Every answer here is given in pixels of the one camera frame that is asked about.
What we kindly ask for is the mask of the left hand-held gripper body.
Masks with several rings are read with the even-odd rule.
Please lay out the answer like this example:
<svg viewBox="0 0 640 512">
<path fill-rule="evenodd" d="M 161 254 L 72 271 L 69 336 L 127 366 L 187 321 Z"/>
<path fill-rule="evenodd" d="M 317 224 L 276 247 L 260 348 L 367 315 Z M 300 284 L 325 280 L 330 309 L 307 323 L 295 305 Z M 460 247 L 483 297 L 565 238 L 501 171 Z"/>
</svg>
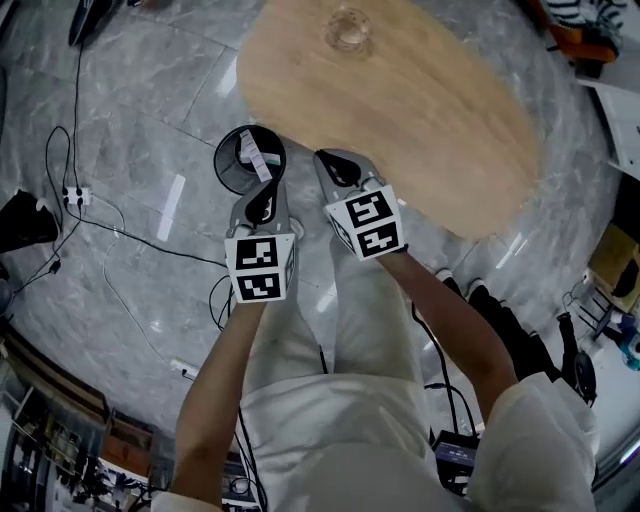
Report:
<svg viewBox="0 0 640 512">
<path fill-rule="evenodd" d="M 284 300 L 296 265 L 293 232 L 227 238 L 226 264 L 238 303 Z"/>
</svg>

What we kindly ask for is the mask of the person's left forearm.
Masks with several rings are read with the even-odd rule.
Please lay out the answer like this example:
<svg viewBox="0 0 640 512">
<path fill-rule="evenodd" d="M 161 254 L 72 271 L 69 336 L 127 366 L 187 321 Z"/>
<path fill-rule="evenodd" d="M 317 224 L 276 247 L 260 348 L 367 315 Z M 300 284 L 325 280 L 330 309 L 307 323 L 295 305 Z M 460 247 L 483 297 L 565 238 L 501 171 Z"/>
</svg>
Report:
<svg viewBox="0 0 640 512">
<path fill-rule="evenodd" d="M 224 464 L 264 309 L 263 303 L 235 306 L 186 395 L 176 426 L 174 494 L 222 505 Z"/>
</svg>

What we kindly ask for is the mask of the black mesh waste bin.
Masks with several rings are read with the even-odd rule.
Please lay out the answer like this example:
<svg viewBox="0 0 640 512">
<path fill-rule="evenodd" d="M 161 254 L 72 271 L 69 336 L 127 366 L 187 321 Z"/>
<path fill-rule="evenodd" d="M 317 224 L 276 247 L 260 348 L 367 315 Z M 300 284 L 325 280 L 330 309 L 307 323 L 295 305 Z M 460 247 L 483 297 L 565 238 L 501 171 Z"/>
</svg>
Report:
<svg viewBox="0 0 640 512">
<path fill-rule="evenodd" d="M 260 152 L 281 156 L 282 165 L 269 169 L 272 179 L 280 179 L 286 168 L 286 151 L 281 139 L 271 130 L 259 125 L 244 125 L 233 129 L 218 144 L 213 159 L 215 173 L 221 184 L 237 195 L 246 194 L 261 182 L 250 162 L 240 160 L 240 133 L 248 129 Z"/>
</svg>

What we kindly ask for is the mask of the clear glass cup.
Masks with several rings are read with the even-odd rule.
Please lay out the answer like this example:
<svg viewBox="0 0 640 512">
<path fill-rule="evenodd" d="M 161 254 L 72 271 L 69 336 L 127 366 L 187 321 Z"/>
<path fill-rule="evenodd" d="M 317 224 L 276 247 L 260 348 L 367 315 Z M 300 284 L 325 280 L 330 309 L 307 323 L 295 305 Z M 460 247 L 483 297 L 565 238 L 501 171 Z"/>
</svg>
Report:
<svg viewBox="0 0 640 512">
<path fill-rule="evenodd" d="M 337 7 L 325 26 L 325 42 L 342 54 L 365 55 L 371 46 L 369 17 L 360 9 L 341 5 Z"/>
</svg>

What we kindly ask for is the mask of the white sideboard cabinet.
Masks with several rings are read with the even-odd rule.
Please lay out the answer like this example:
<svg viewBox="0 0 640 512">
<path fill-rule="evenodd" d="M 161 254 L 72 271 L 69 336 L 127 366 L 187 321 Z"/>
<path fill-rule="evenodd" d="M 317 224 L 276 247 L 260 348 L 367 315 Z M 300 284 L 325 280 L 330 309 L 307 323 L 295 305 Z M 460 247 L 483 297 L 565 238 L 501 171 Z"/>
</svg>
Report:
<svg viewBox="0 0 640 512">
<path fill-rule="evenodd" d="M 577 80 L 599 98 L 615 148 L 614 166 L 640 181 L 640 94 L 586 76 Z"/>
</svg>

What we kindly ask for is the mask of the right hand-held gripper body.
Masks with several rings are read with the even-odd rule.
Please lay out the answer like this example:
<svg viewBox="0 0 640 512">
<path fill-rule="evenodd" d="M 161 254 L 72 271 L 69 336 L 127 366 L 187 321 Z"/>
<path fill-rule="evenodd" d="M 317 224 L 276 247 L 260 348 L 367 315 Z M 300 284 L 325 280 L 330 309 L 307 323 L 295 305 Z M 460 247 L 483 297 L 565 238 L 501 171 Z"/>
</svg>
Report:
<svg viewBox="0 0 640 512">
<path fill-rule="evenodd" d="M 405 247 L 399 204 L 390 185 L 327 204 L 338 239 L 366 261 Z"/>
</svg>

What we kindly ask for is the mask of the brown cardboard box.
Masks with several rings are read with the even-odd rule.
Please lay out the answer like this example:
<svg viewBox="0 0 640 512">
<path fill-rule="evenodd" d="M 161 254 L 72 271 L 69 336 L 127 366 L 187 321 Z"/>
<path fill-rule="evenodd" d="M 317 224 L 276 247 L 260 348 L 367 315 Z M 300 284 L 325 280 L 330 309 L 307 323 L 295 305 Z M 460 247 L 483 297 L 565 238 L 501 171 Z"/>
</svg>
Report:
<svg viewBox="0 0 640 512">
<path fill-rule="evenodd" d="M 629 309 L 640 297 L 640 244 L 610 223 L 602 234 L 588 270 L 596 287 Z"/>
</svg>

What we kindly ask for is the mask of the black white striped blanket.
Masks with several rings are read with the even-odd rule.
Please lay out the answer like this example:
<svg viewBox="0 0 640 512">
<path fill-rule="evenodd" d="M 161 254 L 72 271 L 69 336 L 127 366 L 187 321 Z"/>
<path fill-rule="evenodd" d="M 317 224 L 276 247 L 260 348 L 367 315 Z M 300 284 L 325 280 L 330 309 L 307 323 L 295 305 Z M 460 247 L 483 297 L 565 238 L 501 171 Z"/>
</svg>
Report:
<svg viewBox="0 0 640 512">
<path fill-rule="evenodd" d="M 618 30 L 628 0 L 544 0 L 551 18 L 569 29 L 605 28 Z"/>
</svg>

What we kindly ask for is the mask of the black electronic box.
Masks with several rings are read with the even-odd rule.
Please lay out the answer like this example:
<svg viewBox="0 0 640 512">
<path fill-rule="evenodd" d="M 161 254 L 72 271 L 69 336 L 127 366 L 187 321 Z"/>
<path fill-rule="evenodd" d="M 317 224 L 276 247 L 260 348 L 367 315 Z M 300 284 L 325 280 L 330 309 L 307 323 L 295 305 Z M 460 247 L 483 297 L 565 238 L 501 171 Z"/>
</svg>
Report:
<svg viewBox="0 0 640 512">
<path fill-rule="evenodd" d="M 438 436 L 430 431 L 429 443 L 435 455 L 438 478 L 445 489 L 459 496 L 467 494 L 479 441 L 475 430 L 471 434 L 441 430 Z"/>
</svg>

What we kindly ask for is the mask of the person's right forearm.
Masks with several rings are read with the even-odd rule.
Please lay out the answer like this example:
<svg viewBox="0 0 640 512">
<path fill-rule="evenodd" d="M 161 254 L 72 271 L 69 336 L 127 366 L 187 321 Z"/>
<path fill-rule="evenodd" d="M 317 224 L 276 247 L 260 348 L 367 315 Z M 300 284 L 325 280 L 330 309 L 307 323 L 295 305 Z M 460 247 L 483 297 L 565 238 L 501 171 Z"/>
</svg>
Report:
<svg viewBox="0 0 640 512">
<path fill-rule="evenodd" d="M 489 323 L 408 253 L 379 263 L 415 304 L 443 350 L 471 382 L 487 418 L 500 395 L 517 383 L 511 357 Z"/>
</svg>

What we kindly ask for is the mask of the wooden coffee table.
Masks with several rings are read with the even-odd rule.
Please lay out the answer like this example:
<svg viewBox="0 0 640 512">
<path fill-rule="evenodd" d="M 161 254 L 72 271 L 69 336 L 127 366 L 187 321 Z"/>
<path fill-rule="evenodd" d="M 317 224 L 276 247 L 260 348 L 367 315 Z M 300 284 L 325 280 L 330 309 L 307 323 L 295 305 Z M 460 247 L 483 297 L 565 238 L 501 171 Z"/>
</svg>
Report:
<svg viewBox="0 0 640 512">
<path fill-rule="evenodd" d="M 325 42 L 341 6 L 370 20 L 370 50 Z M 239 51 L 261 124 L 308 149 L 367 157 L 396 195 L 467 239 L 508 226 L 540 172 L 531 120 L 497 74 L 410 0 L 266 0 Z"/>
</svg>

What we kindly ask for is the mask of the person's pale trousers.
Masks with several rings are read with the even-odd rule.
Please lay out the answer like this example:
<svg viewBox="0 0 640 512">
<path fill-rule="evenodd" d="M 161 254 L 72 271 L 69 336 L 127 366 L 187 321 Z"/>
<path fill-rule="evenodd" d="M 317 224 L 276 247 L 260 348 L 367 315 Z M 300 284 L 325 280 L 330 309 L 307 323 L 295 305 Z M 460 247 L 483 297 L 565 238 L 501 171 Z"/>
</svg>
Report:
<svg viewBox="0 0 640 512">
<path fill-rule="evenodd" d="M 337 237 L 330 242 L 337 288 L 336 374 L 423 383 L 408 306 L 395 280 L 374 260 L 361 262 Z M 268 302 L 251 349 L 245 396 L 277 382 L 323 373 L 319 347 L 298 306 L 298 284 Z"/>
</svg>

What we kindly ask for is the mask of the blue white toy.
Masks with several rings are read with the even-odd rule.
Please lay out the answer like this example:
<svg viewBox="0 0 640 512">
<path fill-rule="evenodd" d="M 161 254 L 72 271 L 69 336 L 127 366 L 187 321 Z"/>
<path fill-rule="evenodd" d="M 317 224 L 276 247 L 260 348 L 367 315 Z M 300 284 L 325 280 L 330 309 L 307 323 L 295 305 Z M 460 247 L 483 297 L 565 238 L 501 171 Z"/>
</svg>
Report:
<svg viewBox="0 0 640 512">
<path fill-rule="evenodd" d="M 640 371 L 640 332 L 635 327 L 623 329 L 616 345 L 623 354 L 625 365 L 633 371 Z"/>
</svg>

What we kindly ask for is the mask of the dark shelving unit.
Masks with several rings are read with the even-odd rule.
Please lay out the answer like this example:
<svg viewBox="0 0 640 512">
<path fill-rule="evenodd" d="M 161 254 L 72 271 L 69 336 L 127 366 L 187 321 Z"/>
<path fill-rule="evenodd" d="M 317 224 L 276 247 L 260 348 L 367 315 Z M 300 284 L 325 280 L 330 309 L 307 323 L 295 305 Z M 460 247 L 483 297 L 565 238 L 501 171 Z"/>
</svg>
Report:
<svg viewBox="0 0 640 512">
<path fill-rule="evenodd" d="M 0 330 L 0 512 L 149 512 L 172 477 L 163 442 Z"/>
</svg>

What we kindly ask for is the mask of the white printed strip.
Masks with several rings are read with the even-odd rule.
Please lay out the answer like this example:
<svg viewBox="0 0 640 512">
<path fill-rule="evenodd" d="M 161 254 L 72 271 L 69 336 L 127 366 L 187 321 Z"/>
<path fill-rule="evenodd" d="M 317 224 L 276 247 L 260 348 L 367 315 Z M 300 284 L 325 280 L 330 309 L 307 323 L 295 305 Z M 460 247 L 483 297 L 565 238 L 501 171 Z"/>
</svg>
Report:
<svg viewBox="0 0 640 512">
<path fill-rule="evenodd" d="M 261 182 L 272 179 L 267 163 L 248 129 L 240 133 L 240 160 L 244 163 L 251 163 Z"/>
</svg>

